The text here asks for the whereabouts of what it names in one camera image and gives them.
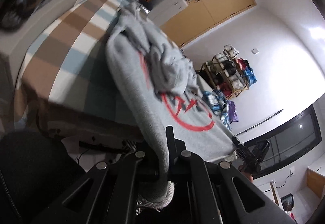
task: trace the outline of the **wooden shelf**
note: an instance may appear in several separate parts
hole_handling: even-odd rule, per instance
[[[224,81],[228,84],[231,91],[232,91],[231,95],[226,97],[226,98],[231,99],[231,98],[234,98],[234,97],[238,97],[244,90],[249,90],[249,87],[248,87],[249,82],[248,82],[247,78],[244,76],[244,73],[240,69],[240,66],[238,65],[238,63],[230,56],[229,52],[226,49],[224,49],[223,54],[226,56],[226,58],[228,60],[230,60],[232,62],[233,66],[236,67],[237,72],[239,73],[241,79],[244,81],[245,85],[244,85],[244,87],[242,89],[234,89],[229,77],[225,74],[225,69],[222,69],[220,63],[218,62],[218,59],[216,58],[216,56],[213,56],[212,60],[208,61],[210,63],[210,65],[208,65],[208,62],[203,63],[202,66],[201,66],[200,71],[204,70],[207,73],[207,75],[208,75],[208,77],[210,79],[210,83],[213,86],[212,87],[213,89],[217,89],[217,85],[215,84],[212,76],[216,75],[216,74],[220,74],[223,77]],[[217,73],[212,73],[211,72],[211,66],[215,66],[215,67],[217,66],[217,68],[218,68],[217,70],[220,70],[220,71],[217,72]]]

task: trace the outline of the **blue bag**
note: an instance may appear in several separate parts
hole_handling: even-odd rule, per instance
[[[256,77],[254,75],[253,69],[250,67],[246,67],[243,70],[244,76],[247,78],[248,80],[248,87],[250,87],[252,84],[256,83]]]

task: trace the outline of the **purple cloth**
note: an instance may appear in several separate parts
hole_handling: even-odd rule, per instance
[[[237,112],[236,112],[236,105],[234,101],[228,100],[228,104],[229,104],[229,122],[230,124],[232,122],[238,122],[238,117],[237,117]]]

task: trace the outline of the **ceiling light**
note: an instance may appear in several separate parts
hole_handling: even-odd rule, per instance
[[[318,28],[311,28],[311,29],[309,29],[309,31],[310,31],[311,36],[314,39],[325,40],[325,29],[318,27]]]

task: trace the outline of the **window frame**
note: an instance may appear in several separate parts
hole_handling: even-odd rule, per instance
[[[295,116],[294,118],[292,118],[291,120],[285,122],[284,124],[278,126],[277,128],[259,136],[256,137],[250,141],[245,142],[245,146],[246,147],[251,147],[255,144],[257,144],[260,141],[263,141],[265,139],[269,139],[275,135],[277,135],[278,133],[290,128],[292,126],[292,124],[299,118],[302,118],[303,116],[306,116],[310,114],[311,116],[311,120],[313,122],[313,126],[314,126],[314,130],[315,130],[315,140],[312,141],[309,145],[307,145],[305,148],[301,149],[299,152],[295,153],[294,155],[288,157],[287,159],[269,167],[266,168],[264,170],[261,170],[259,173],[254,174],[254,179],[263,177],[265,175],[268,175],[270,173],[273,173],[289,164],[291,164],[292,162],[296,161],[297,159],[301,158],[302,156],[304,156],[307,152],[311,151],[314,147],[316,147],[321,141],[322,141],[322,137],[321,137],[321,130],[320,130],[320,126],[318,124],[318,119],[315,113],[315,109],[313,107],[313,105],[309,106],[308,108],[306,108],[303,112],[301,112],[300,114],[298,114],[297,116]]]

